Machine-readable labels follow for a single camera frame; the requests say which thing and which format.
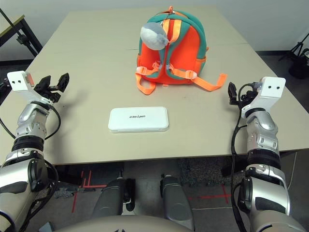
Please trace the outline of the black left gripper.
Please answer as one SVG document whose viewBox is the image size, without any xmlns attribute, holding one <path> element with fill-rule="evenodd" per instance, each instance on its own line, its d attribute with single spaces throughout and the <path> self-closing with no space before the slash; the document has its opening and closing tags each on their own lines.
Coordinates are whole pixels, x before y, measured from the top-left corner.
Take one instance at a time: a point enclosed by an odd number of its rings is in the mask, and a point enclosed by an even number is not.
<svg viewBox="0 0 309 232">
<path fill-rule="evenodd" d="M 61 75 L 56 87 L 49 87 L 51 76 L 46 76 L 40 80 L 40 82 L 34 87 L 34 90 L 39 93 L 42 97 L 49 99 L 53 103 L 59 101 L 61 95 L 58 93 L 64 92 L 70 80 L 68 73 Z"/>
</svg>

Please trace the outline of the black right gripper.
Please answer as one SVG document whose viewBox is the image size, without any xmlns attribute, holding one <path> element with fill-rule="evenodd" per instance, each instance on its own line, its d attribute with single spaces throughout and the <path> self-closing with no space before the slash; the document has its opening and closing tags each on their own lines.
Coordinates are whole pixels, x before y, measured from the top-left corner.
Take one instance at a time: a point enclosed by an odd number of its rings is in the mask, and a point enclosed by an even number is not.
<svg viewBox="0 0 309 232">
<path fill-rule="evenodd" d="M 245 87 L 251 87 L 252 89 L 248 90 L 245 94 L 241 95 L 241 92 Z M 244 84 L 239 90 L 238 99 L 237 99 L 236 86 L 234 83 L 230 82 L 228 85 L 229 104 L 230 105 L 250 104 L 253 101 L 253 99 L 257 96 L 258 88 L 259 88 L 259 83 Z"/>
</svg>

